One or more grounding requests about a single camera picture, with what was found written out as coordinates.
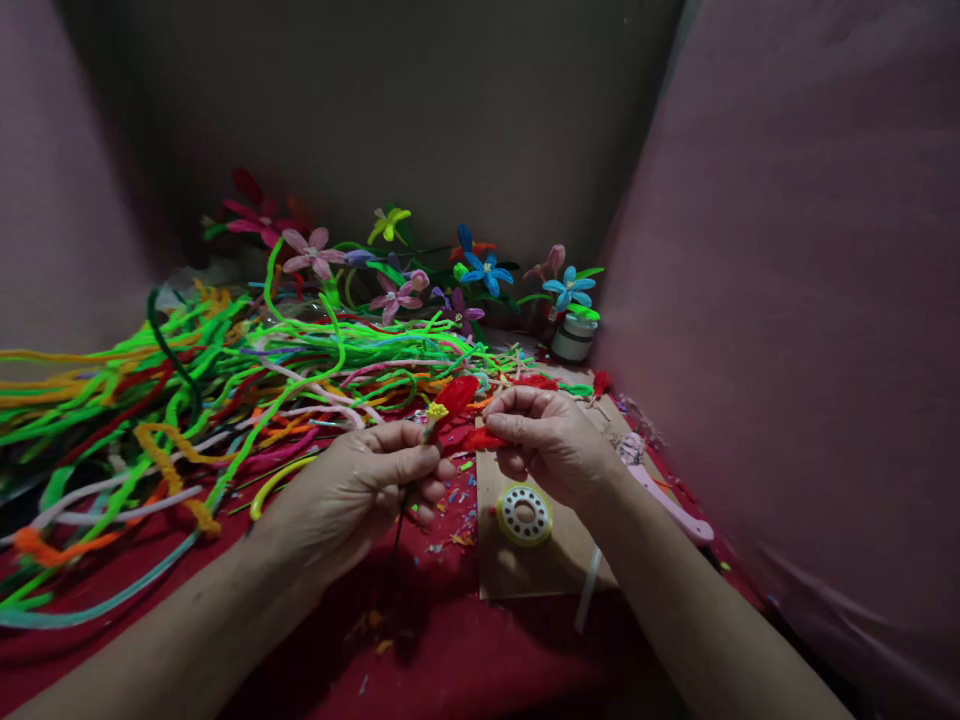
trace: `left hand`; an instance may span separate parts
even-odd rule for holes
[[[257,522],[252,541],[301,567],[318,566],[326,587],[356,566],[400,510],[400,485],[416,483],[407,509],[433,520],[433,504],[456,470],[434,445],[421,445],[421,426],[402,421],[337,438],[306,466]]]

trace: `right hand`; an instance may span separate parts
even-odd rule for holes
[[[517,482],[529,472],[557,502],[574,510],[623,469],[580,408],[559,393],[511,387],[494,398],[484,420],[491,434],[518,446],[497,451],[500,471]]]

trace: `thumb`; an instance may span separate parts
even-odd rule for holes
[[[404,485],[426,477],[440,464],[440,450],[435,445],[417,445],[373,458],[371,479],[378,488]]]
[[[549,420],[533,420],[523,415],[495,413],[487,417],[487,429],[498,438],[517,445],[541,449],[556,439]]]

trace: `small jar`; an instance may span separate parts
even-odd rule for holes
[[[573,313],[567,313],[563,325],[557,328],[550,350],[559,360],[579,363],[586,359],[593,347],[593,334],[597,330],[596,320],[587,320]]]

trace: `pink wall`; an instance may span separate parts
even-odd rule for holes
[[[169,239],[147,232],[50,2],[0,3],[0,97],[0,347],[101,350],[143,322]]]
[[[960,714],[958,38],[945,2],[706,3],[594,356],[800,635],[911,717]]]

